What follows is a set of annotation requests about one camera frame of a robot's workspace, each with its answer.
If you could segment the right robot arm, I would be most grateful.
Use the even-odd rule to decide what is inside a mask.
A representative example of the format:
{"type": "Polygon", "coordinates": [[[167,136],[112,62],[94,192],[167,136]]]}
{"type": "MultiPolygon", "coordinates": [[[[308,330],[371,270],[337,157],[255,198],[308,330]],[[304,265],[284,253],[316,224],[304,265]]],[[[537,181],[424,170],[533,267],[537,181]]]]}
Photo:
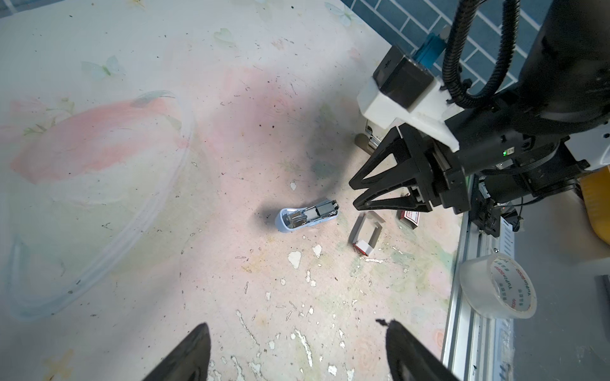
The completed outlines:
{"type": "Polygon", "coordinates": [[[466,180],[480,175],[493,205],[570,190],[604,166],[601,127],[609,121],[609,4],[555,1],[519,73],[503,87],[516,48],[520,6],[503,4],[497,63],[470,94],[462,52],[480,4],[457,6],[436,78],[392,47],[357,98],[362,115],[386,131],[350,180],[360,211],[456,214],[471,208],[466,180]]]}

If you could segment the olive grey stapler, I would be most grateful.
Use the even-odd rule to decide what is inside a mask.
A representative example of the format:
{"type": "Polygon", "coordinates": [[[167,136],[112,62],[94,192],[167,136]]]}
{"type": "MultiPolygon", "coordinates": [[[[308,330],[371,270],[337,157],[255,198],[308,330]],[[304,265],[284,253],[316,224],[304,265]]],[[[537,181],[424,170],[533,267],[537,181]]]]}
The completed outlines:
{"type": "Polygon", "coordinates": [[[354,138],[354,144],[357,147],[372,155],[377,149],[381,141],[384,139],[387,131],[374,124],[373,122],[366,122],[363,133],[359,133],[354,138]]]}

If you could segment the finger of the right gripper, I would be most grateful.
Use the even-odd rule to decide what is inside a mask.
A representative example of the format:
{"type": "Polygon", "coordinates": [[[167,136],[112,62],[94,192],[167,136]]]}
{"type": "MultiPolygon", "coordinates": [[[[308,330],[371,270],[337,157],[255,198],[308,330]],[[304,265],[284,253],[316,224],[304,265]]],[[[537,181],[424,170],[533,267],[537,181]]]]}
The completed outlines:
{"type": "Polygon", "coordinates": [[[371,157],[349,181],[353,190],[389,190],[429,177],[424,139],[410,125],[389,130],[371,157]]]}
{"type": "Polygon", "coordinates": [[[418,187],[370,187],[353,205],[358,211],[431,211],[430,201],[421,195],[418,187]]]}

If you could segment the staples tray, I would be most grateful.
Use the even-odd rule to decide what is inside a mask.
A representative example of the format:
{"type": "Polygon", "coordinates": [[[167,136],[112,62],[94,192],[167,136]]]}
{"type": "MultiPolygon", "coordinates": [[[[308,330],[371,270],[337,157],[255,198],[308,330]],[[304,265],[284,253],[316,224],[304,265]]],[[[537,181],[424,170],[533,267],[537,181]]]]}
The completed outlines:
{"type": "Polygon", "coordinates": [[[378,242],[385,220],[374,211],[362,212],[349,235],[349,243],[361,255],[370,256],[378,242]]]}

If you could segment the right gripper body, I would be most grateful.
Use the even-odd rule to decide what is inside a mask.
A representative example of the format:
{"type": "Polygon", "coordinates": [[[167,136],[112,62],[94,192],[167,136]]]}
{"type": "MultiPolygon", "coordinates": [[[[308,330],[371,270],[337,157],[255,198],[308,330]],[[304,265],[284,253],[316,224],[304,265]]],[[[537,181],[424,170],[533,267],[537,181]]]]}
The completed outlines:
{"type": "Polygon", "coordinates": [[[440,149],[434,157],[435,192],[440,203],[461,214],[471,209],[466,177],[484,176],[496,204],[524,196],[546,198],[570,190],[589,163],[566,147],[562,122],[541,118],[525,106],[517,90],[504,90],[481,108],[448,121],[460,149],[440,149]]]}

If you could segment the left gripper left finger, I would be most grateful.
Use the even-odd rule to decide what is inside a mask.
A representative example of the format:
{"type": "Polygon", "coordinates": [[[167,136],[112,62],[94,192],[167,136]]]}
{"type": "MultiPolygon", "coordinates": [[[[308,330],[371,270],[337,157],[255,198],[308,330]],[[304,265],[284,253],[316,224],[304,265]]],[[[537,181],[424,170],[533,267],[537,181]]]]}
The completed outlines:
{"type": "Polygon", "coordinates": [[[211,360],[211,335],[206,323],[197,325],[144,381],[206,381],[211,360]]]}

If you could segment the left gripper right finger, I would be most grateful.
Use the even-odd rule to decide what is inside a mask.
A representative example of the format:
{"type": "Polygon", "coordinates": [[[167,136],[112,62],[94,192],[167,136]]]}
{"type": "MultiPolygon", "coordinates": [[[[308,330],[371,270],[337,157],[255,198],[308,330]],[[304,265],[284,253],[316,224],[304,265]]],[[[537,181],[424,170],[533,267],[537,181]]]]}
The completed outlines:
{"type": "Polygon", "coordinates": [[[458,381],[458,378],[396,320],[385,323],[385,349],[394,381],[458,381]]]}

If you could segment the red staples box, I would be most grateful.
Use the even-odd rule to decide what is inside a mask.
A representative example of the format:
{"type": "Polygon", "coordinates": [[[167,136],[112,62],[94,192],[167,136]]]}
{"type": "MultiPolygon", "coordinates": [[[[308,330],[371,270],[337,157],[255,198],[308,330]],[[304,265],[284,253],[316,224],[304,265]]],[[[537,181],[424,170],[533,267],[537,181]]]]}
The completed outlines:
{"type": "Polygon", "coordinates": [[[414,230],[419,226],[420,212],[399,211],[398,219],[401,223],[414,230]]]}

